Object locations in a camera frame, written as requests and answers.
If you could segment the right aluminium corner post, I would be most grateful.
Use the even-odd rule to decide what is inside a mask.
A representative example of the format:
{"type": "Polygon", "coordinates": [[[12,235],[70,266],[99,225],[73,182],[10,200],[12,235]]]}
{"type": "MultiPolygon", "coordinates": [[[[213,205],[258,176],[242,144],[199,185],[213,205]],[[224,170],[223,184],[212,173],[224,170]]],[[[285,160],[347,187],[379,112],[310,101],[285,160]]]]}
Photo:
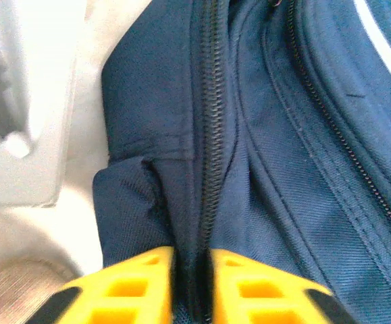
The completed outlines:
{"type": "Polygon", "coordinates": [[[86,0],[0,0],[0,207],[59,192],[86,0]]]}

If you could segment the navy blue student backpack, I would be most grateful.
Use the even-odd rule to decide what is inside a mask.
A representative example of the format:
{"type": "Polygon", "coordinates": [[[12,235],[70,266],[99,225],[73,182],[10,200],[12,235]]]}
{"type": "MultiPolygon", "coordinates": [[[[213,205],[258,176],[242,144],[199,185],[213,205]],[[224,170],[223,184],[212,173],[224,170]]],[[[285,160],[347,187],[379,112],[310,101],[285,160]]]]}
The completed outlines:
{"type": "Polygon", "coordinates": [[[173,246],[178,323],[223,248],[391,324],[391,0],[151,0],[101,83],[105,266],[173,246]]]}

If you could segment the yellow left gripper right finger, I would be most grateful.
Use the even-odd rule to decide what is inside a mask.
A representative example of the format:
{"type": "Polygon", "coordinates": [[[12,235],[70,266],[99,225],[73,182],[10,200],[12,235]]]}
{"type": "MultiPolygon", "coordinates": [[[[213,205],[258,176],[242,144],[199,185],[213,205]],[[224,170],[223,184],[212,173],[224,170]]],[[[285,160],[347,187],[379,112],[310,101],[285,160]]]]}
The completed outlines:
{"type": "Polygon", "coordinates": [[[213,249],[213,324],[359,324],[324,286],[213,249]]]}

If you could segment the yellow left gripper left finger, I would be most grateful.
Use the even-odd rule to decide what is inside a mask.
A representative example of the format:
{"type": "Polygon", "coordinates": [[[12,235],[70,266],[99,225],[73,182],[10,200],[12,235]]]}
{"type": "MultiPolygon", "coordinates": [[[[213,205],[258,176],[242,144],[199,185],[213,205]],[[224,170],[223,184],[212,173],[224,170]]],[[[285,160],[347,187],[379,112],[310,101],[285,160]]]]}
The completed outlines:
{"type": "Polygon", "coordinates": [[[170,246],[67,283],[25,324],[172,324],[170,246]]]}

